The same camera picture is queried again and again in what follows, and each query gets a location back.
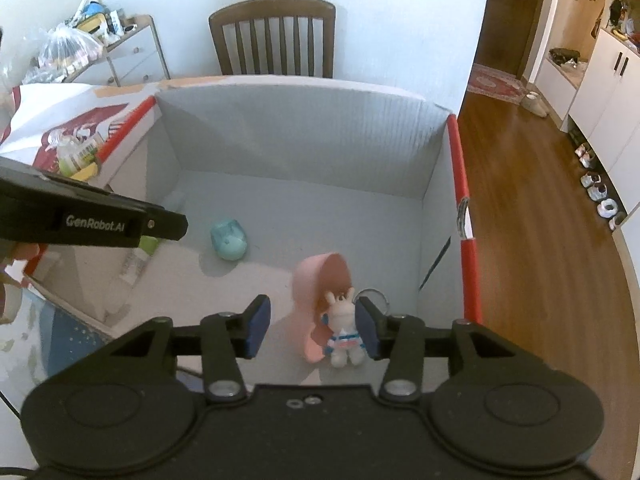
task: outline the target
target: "wooden floor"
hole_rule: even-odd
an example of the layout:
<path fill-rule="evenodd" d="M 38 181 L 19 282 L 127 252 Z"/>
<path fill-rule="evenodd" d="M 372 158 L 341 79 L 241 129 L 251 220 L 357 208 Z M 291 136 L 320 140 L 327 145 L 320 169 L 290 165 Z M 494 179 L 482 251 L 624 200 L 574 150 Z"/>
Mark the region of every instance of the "wooden floor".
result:
<path fill-rule="evenodd" d="M 484 322 L 596 391 L 606 426 L 590 465 L 629 480 L 640 424 L 633 311 L 571 142 L 551 119 L 477 94 L 459 121 Z"/>

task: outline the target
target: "pink plastic object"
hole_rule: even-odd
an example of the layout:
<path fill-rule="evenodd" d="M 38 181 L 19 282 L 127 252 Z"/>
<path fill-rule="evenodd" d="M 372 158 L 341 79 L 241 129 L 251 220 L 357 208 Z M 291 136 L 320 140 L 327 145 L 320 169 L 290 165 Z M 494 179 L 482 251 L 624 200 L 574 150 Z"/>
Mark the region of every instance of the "pink plastic object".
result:
<path fill-rule="evenodd" d="M 329 309 L 324 293 L 346 294 L 351 286 L 347 262 L 338 253 L 318 254 L 302 260 L 293 273 L 293 313 L 289 333 L 296 349 L 310 363 L 324 357 L 332 332 L 321 317 Z"/>

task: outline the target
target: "door frame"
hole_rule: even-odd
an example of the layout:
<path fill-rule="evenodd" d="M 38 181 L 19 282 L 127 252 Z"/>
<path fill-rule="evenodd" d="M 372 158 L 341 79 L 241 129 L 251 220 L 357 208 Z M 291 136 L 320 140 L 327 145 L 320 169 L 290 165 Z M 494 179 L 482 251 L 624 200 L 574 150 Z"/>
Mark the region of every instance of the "door frame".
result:
<path fill-rule="evenodd" d="M 522 59 L 520 60 L 520 64 L 518 65 L 518 71 L 516 72 L 516 79 L 521 79 L 522 74 L 524 73 L 527 62 L 529 61 L 529 56 L 532 54 L 531 47 L 533 46 L 533 40 L 536 37 L 536 31 L 538 30 L 538 23 L 540 22 L 540 14 L 542 13 L 542 3 L 544 0 L 538 0 L 536 4 L 536 10 L 533 13 L 533 20 L 531 20 L 531 28 L 529 29 L 529 36 L 527 37 L 527 44 L 524 47 L 524 52 L 522 53 Z"/>

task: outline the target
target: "shoe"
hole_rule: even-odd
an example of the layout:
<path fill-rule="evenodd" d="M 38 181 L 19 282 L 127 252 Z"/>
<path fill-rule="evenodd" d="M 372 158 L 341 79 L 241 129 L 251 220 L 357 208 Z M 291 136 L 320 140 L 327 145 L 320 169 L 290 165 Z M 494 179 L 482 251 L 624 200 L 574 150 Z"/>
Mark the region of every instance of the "shoe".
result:
<path fill-rule="evenodd" d="M 602 179 L 600 178 L 600 175 L 597 173 L 593 173 L 593 171 L 590 171 L 589 173 L 584 174 L 580 178 L 580 183 L 582 184 L 582 187 L 595 186 L 596 184 L 599 184 L 601 181 Z"/>
<path fill-rule="evenodd" d="M 589 193 L 589 198 L 594 202 L 600 202 L 600 200 L 604 200 L 607 197 L 607 186 L 604 184 L 596 184 L 595 186 L 591 186 L 587 193 Z"/>
<path fill-rule="evenodd" d="M 593 153 L 593 150 L 589 150 L 580 157 L 580 163 L 585 168 L 595 168 L 598 164 L 598 159 L 596 158 L 596 154 Z"/>
<path fill-rule="evenodd" d="M 537 92 L 529 92 L 525 95 L 520 101 L 520 106 L 538 117 L 546 117 L 549 115 L 549 111 L 546 109 L 540 94 Z"/>
<path fill-rule="evenodd" d="M 626 215 L 622 211 L 620 211 L 611 220 L 609 220 L 609 229 L 611 229 L 612 231 L 615 231 L 618 227 L 620 227 L 620 224 L 622 224 L 622 221 L 625 218 L 626 218 Z"/>
<path fill-rule="evenodd" d="M 612 198 L 606 198 L 598 204 L 598 214 L 603 218 L 611 218 L 618 214 L 618 204 Z"/>
<path fill-rule="evenodd" d="M 589 145 L 588 142 L 584 142 L 582 143 L 580 146 L 578 146 L 578 149 L 574 151 L 574 153 L 580 157 L 583 156 L 586 152 L 588 152 L 591 149 L 591 146 Z"/>

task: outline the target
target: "door handle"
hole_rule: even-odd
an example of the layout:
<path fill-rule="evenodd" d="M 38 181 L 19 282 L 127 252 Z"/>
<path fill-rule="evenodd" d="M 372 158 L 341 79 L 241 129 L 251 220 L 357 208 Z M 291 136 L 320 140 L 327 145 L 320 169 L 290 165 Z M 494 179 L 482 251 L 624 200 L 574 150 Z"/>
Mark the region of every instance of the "door handle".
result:
<path fill-rule="evenodd" d="M 620 71 L 620 77 L 625 75 L 626 64 L 629 62 L 629 58 L 625 57 L 625 62 L 622 64 L 622 70 Z"/>

